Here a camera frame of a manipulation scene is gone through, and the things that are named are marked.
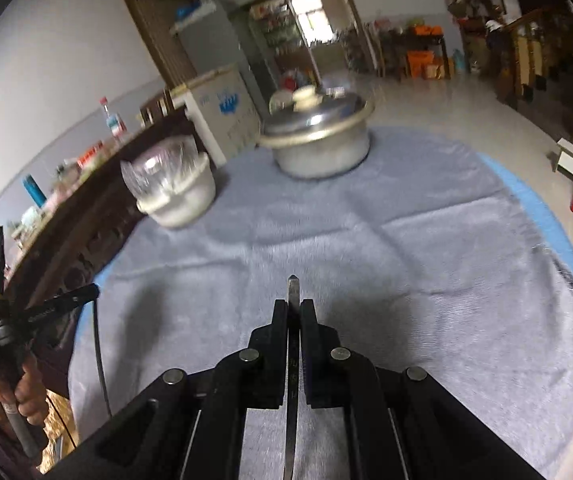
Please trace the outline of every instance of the hand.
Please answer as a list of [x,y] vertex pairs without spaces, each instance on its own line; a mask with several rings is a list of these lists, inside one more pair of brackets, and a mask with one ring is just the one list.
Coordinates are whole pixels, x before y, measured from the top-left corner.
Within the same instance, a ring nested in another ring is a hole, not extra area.
[[38,362],[33,354],[29,353],[22,363],[24,375],[13,393],[10,386],[0,377],[0,428],[13,439],[15,432],[9,423],[1,402],[18,404],[18,411],[34,426],[42,426],[48,415],[46,402],[46,388],[42,384],[42,374],[38,370]]

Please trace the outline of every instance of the pot lid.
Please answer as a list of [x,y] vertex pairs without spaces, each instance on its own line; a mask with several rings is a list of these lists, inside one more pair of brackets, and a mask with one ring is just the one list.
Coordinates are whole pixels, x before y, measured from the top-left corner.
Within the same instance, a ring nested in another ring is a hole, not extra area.
[[293,92],[293,103],[269,117],[263,126],[268,137],[314,132],[342,121],[364,108],[364,100],[353,92],[334,89],[318,94],[314,86]]

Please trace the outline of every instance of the plastic wrap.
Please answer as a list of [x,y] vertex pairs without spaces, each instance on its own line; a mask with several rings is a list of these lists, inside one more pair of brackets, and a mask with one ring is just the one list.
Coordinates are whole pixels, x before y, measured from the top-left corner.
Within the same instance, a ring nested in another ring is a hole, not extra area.
[[198,147],[193,137],[171,137],[132,163],[123,160],[122,178],[138,202],[163,201],[177,193],[196,172],[197,161]]

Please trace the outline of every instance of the blue cylinder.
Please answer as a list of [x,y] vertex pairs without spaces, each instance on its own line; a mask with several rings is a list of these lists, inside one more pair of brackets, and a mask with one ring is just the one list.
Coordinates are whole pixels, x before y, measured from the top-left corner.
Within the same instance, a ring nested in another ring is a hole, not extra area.
[[22,180],[22,184],[24,184],[25,189],[28,191],[29,195],[31,195],[33,201],[41,208],[44,205],[44,202],[46,202],[46,196],[42,193],[42,190],[39,188],[38,184],[36,184],[33,177],[27,175],[24,177],[24,180]]

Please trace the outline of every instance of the black cable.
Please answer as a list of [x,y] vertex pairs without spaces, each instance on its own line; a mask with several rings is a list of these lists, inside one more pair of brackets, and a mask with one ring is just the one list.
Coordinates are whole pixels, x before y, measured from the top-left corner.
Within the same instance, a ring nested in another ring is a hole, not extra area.
[[69,436],[69,440],[71,441],[71,444],[73,444],[73,449],[75,449],[77,447],[75,445],[75,441],[73,440],[73,437],[71,436],[71,432],[69,431],[69,428],[66,427],[66,423],[65,423],[64,419],[62,418],[62,416],[60,415],[60,412],[57,411],[57,408],[55,407],[55,403],[51,400],[51,397],[49,397],[49,396],[46,396],[46,400],[48,400],[51,403],[51,406],[55,410],[55,413],[57,413],[57,416],[60,417],[60,421],[61,421],[62,425],[64,426],[64,429],[66,430],[66,434]]
[[102,353],[100,352],[100,327],[98,326],[98,300],[93,300],[93,340],[95,343],[95,361],[98,365],[98,375],[100,377],[100,387],[102,388],[102,395],[104,396],[104,404],[106,405],[106,413],[108,418],[112,418],[111,407],[108,403],[108,390],[106,389],[106,381],[104,378],[104,367],[102,366]]

